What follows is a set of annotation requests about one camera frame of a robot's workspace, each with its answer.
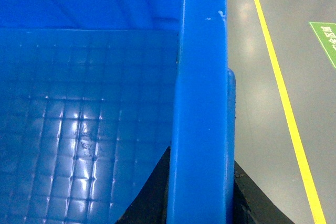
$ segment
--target epoxy floor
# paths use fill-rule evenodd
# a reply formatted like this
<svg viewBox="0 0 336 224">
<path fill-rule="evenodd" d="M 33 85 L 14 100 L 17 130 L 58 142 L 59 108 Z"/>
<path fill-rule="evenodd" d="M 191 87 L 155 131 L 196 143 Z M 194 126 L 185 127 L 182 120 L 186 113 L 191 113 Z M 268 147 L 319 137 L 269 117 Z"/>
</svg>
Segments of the epoxy floor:
<svg viewBox="0 0 336 224">
<path fill-rule="evenodd" d="M 335 223 L 336 69 L 309 22 L 336 23 L 336 1 L 260 3 L 326 221 Z M 236 161 L 294 223 L 314 223 L 254 0 L 228 0 L 228 44 Z"/>
</svg>

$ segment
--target textured grid pattern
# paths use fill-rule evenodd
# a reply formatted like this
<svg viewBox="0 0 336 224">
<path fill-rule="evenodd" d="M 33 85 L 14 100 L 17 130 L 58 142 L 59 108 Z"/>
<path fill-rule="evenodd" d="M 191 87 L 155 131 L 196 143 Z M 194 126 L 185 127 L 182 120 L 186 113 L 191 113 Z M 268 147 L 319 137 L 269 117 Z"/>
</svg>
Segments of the textured grid pattern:
<svg viewBox="0 0 336 224">
<path fill-rule="evenodd" d="M 177 36 L 0 32 L 0 223 L 114 223 L 170 144 Z"/>
</svg>

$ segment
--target white mark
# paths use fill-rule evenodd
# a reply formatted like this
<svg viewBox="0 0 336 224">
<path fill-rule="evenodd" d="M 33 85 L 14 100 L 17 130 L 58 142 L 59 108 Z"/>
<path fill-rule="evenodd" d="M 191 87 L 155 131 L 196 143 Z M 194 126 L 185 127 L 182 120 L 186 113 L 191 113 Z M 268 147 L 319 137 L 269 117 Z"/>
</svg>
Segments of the white mark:
<svg viewBox="0 0 336 224">
<path fill-rule="evenodd" d="M 226 21 L 226 15 L 224 15 L 223 11 L 219 10 L 218 13 L 222 17 L 222 20 L 225 22 Z"/>
</svg>

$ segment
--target green floor sign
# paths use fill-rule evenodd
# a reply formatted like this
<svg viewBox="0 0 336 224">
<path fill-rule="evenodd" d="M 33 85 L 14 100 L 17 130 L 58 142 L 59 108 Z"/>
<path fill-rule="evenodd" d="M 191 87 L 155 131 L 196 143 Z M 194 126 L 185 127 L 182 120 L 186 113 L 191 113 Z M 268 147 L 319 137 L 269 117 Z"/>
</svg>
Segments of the green floor sign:
<svg viewBox="0 0 336 224">
<path fill-rule="evenodd" d="M 310 22 L 310 25 L 326 51 L 331 63 L 336 68 L 336 24 Z"/>
</svg>

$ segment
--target blue plastic crate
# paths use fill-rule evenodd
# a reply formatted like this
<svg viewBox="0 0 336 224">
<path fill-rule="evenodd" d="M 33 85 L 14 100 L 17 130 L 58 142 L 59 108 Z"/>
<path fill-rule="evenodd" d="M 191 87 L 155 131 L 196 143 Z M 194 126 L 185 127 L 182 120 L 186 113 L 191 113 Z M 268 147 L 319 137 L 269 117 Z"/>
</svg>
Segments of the blue plastic crate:
<svg viewBox="0 0 336 224">
<path fill-rule="evenodd" d="M 0 1 L 0 223 L 114 223 L 171 142 L 167 222 L 230 223 L 226 0 Z"/>
</svg>

